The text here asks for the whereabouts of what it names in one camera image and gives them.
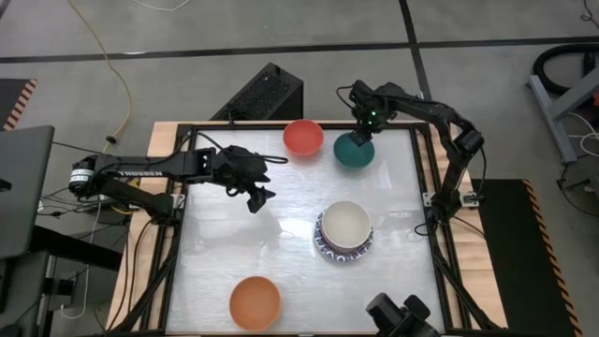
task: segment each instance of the orange bowl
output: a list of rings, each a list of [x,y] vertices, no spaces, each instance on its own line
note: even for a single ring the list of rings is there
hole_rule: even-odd
[[[315,154],[324,141],[322,127],[310,120],[291,122],[283,132],[283,142],[287,150],[296,155]]]
[[[265,330],[279,317],[279,289],[266,277],[248,277],[233,289],[228,310],[240,328],[249,331]]]

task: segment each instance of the patterned plate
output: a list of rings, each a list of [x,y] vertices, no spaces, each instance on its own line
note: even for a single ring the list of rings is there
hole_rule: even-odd
[[[361,258],[368,252],[368,250],[373,245],[373,230],[371,230],[371,235],[368,236],[368,239],[360,247],[356,248],[356,250],[352,252],[338,253],[331,249],[322,235],[321,226],[323,214],[324,213],[322,212],[318,215],[318,220],[316,220],[316,226],[314,227],[314,243],[316,244],[316,247],[318,248],[320,253],[337,262],[349,262]]]

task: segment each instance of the concrete floor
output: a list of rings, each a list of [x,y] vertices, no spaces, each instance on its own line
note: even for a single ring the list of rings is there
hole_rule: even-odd
[[[157,12],[126,0],[73,1],[109,52],[408,41],[396,0],[191,0],[176,12]],[[179,3],[148,2],[162,7]],[[578,1],[410,0],[409,7],[418,41],[598,33],[592,24],[579,19],[583,8]],[[488,177],[526,178],[533,183],[580,324],[593,335],[599,330],[599,219],[577,212],[561,196],[555,184],[562,169],[557,148],[532,92],[524,87],[533,60],[549,47],[420,52],[433,98],[456,108],[483,132]],[[3,57],[90,53],[99,49],[66,0],[12,0],[0,18],[0,61]],[[131,88],[134,111],[113,152],[145,154],[156,121],[209,119],[267,62],[305,81],[306,118],[349,119],[334,88],[355,79],[372,86],[394,81],[413,93],[420,88],[409,49],[114,61]],[[564,57],[549,66],[549,73],[563,84],[573,83],[579,72],[577,57]],[[124,89],[102,61],[0,64],[0,78],[38,79],[19,127],[54,125],[59,141],[101,150],[104,137],[126,114]],[[575,130],[575,123],[572,127],[573,132],[586,131]],[[54,147],[44,191],[64,187],[71,163],[83,155]],[[595,166],[596,159],[587,158],[585,163]],[[473,176],[480,177],[481,169],[476,158]],[[579,169],[573,168],[573,173],[578,175]],[[589,210],[599,210],[591,196],[573,199]],[[40,225],[67,234],[88,231],[92,222],[91,216],[82,214],[39,219]],[[106,317],[109,305],[102,306],[100,317]],[[78,321],[57,315],[52,334],[98,331],[90,308]]]

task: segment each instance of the white bowl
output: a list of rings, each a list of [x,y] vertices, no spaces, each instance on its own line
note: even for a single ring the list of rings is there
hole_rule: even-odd
[[[371,219],[357,203],[339,201],[330,205],[322,217],[323,238],[339,253],[360,247],[373,230]]]

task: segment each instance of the wooden table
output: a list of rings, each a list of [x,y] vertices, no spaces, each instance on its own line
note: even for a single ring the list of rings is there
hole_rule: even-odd
[[[319,123],[339,123],[342,121],[321,121]],[[276,121],[259,121],[259,122],[238,122],[238,124],[280,124],[281,122]],[[395,122],[395,123],[420,123],[420,122]],[[154,125],[152,138],[150,140],[150,147],[148,149],[148,156],[166,156],[172,153],[176,131],[179,125],[225,125],[226,122],[158,122]],[[437,166],[441,178],[445,176],[445,172],[448,165],[446,158],[446,152],[443,149],[439,136],[432,129],[432,144],[434,152],[436,153]],[[425,170],[425,177],[429,190],[434,190],[431,170],[429,169],[429,157],[427,150],[424,145],[424,137],[418,136],[418,145],[420,148],[420,155],[422,157],[422,164]],[[167,180],[161,178],[146,178],[141,180],[140,188],[150,193],[161,193],[167,188]],[[465,174],[460,191],[472,191],[472,185],[470,176],[468,173]],[[480,217],[478,211],[461,210],[457,214],[458,217],[468,221],[470,224],[478,227],[482,230]],[[150,268],[153,259],[153,251],[157,236],[158,228],[156,226],[150,226],[146,229],[142,238],[139,234],[144,225],[150,219],[149,215],[144,212],[136,212],[132,219],[129,229],[127,253],[129,254],[129,270],[128,279],[125,284],[125,263],[121,263],[121,269],[117,279],[116,287],[114,290],[112,304],[110,306],[109,320],[112,319],[118,312],[118,308],[121,304],[123,292],[125,292],[123,309],[116,317],[115,326],[121,322],[126,316],[126,308],[128,305],[129,289],[131,288],[131,275],[133,272],[133,266],[131,261],[133,260],[133,250],[138,240],[139,250],[137,253],[137,265],[135,268],[135,284],[133,286],[133,303],[137,302],[139,296],[145,290],[150,275]],[[453,219],[451,221],[453,239],[456,247],[458,261],[460,264],[461,279],[464,286],[468,289],[472,297],[478,303],[478,305],[487,313],[489,318],[498,325],[505,327],[505,315],[504,308],[499,296],[499,290],[495,280],[495,275],[490,262],[489,250],[484,239],[480,237],[480,234],[474,232],[472,229],[465,226],[461,221]],[[167,238],[165,241],[165,249],[163,249],[163,256],[165,257],[168,245],[170,244],[171,230],[168,230]],[[439,242],[442,246],[444,245],[444,239],[441,234],[438,234]],[[451,315],[454,327],[460,326],[460,312],[458,310],[458,301],[451,285],[446,282],[447,294],[449,298],[449,305],[451,307]],[[162,297],[164,292],[164,285],[161,285],[154,295],[152,312],[150,315],[149,329],[157,329],[158,319],[160,316],[160,306],[162,303]]]

